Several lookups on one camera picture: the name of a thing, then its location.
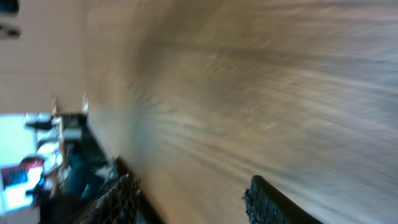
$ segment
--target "person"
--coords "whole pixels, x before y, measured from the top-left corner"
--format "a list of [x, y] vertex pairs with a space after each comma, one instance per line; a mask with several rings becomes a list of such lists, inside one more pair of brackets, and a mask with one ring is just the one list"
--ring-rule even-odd
[[[30, 156], [25, 158], [23, 162], [32, 162], [39, 159], [45, 162], [40, 156]], [[80, 148], [76, 145], [69, 152], [67, 165], [70, 166], [68, 181], [63, 190], [59, 181], [59, 169], [53, 169], [45, 175], [47, 181], [51, 183], [50, 192], [46, 192], [44, 197], [40, 198], [40, 223], [53, 224], [61, 223], [70, 215], [79, 211], [93, 198], [99, 194], [99, 189], [104, 183], [104, 179], [94, 174], [84, 158], [81, 155]], [[86, 186], [89, 187], [89, 193], [84, 194]]]

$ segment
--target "wall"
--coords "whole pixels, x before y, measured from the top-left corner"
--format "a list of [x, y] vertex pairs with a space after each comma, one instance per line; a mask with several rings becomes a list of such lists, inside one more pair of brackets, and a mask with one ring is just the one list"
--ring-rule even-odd
[[24, 127], [23, 115], [0, 116], [0, 167], [17, 164], [35, 152], [34, 132]]
[[0, 113], [81, 110], [85, 92], [83, 1], [20, 0], [18, 40], [0, 40]]

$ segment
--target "black object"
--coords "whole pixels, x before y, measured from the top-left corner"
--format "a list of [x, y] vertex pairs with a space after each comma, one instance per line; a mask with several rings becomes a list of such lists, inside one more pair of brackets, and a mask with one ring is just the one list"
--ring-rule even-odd
[[[118, 157], [115, 160], [115, 163], [117, 165], [119, 175], [126, 175], [131, 172], [130, 169], [127, 167], [126, 163], [120, 157]], [[145, 220], [143, 223], [150, 223], [150, 224], [165, 223], [161, 218], [160, 214], [157, 213], [153, 205], [149, 202], [147, 194], [142, 189], [139, 195], [138, 219]]]
[[18, 12], [18, 0], [0, 0], [0, 13], [16, 15]]
[[251, 179], [242, 199], [250, 224], [321, 223], [259, 175]]
[[40, 139], [36, 144], [36, 149], [39, 150], [43, 145], [50, 143], [50, 142], [59, 142], [60, 138], [58, 136], [46, 139]]
[[28, 121], [26, 122], [25, 126], [44, 131], [50, 131], [53, 127], [55, 127], [55, 125], [52, 124], [52, 117], [47, 121]]
[[34, 204], [33, 206], [40, 205], [43, 201], [50, 198], [50, 192], [44, 189], [45, 176], [42, 174], [39, 183], [32, 190], [27, 190], [25, 195], [32, 195]]
[[20, 28], [12, 25], [0, 24], [0, 40], [18, 39], [20, 36]]

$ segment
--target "desk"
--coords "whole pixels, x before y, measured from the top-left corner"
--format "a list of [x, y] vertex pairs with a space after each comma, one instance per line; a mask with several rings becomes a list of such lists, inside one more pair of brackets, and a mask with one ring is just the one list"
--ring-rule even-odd
[[398, 3], [87, 1], [90, 126], [167, 223], [248, 223], [262, 175], [325, 223], [398, 219]]

